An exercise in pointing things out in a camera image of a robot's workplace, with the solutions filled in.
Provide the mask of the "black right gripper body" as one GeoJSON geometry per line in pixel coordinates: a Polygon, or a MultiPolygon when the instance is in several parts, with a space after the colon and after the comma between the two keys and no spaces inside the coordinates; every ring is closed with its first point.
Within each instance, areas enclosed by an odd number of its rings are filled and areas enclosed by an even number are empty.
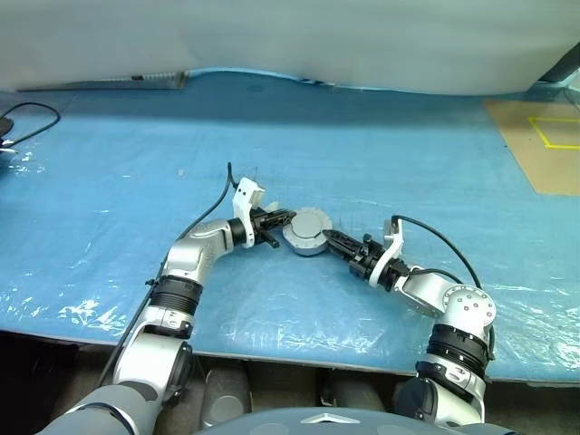
{"type": "Polygon", "coordinates": [[[357,277],[370,277],[379,259],[385,252],[381,243],[370,234],[364,234],[361,242],[354,244],[353,256],[349,261],[350,272],[357,277]]]}

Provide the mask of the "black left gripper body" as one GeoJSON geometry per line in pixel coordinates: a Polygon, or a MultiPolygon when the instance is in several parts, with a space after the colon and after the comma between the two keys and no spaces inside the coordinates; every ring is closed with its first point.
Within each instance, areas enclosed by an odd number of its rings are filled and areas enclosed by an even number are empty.
{"type": "Polygon", "coordinates": [[[279,225],[281,211],[266,211],[256,208],[250,212],[250,219],[255,234],[255,244],[267,243],[272,248],[279,248],[279,242],[269,232],[273,227],[279,225]]]}

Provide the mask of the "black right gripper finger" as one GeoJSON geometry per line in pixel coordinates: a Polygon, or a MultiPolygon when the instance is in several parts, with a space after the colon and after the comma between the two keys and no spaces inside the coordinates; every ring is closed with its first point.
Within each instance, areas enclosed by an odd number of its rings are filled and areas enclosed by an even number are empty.
{"type": "Polygon", "coordinates": [[[325,229],[323,235],[329,248],[337,255],[356,255],[363,246],[360,241],[338,230],[325,229]]]}
{"type": "Polygon", "coordinates": [[[330,250],[350,262],[358,252],[358,241],[343,232],[323,232],[330,250]]]}

